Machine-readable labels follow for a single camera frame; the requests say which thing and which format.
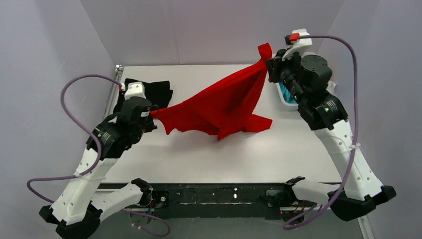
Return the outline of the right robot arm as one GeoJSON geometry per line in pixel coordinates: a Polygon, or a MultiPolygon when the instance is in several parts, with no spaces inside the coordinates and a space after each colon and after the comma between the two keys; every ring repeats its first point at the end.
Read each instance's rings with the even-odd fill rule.
{"type": "Polygon", "coordinates": [[[328,206],[343,221],[364,216],[396,196],[374,174],[354,141],[355,129],[341,101],[328,90],[332,71],[317,55],[281,49],[266,61],[269,80],[281,83],[298,104],[298,112],[321,141],[339,174],[338,185],[298,176],[288,180],[272,197],[287,203],[308,201],[328,206]]]}

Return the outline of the red t-shirt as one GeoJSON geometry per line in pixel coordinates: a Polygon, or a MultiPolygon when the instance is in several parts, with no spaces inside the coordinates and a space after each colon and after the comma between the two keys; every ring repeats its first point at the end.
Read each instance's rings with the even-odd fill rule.
{"type": "Polygon", "coordinates": [[[167,134],[197,130],[221,140],[237,132],[261,132],[272,120],[253,113],[263,90],[272,56],[269,43],[258,46],[260,59],[203,89],[191,98],[152,113],[167,134]]]}

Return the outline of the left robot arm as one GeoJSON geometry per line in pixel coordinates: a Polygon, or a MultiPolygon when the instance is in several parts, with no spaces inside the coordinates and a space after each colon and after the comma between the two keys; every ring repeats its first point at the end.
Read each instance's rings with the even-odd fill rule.
{"type": "Polygon", "coordinates": [[[39,212],[46,222],[56,224],[61,238],[87,239],[114,213],[127,206],[150,204],[153,188],[140,178],[103,196],[95,192],[122,154],[137,144],[152,124],[152,107],[146,98],[131,97],[123,102],[119,112],[107,116],[94,128],[75,175],[61,196],[39,212]]]}

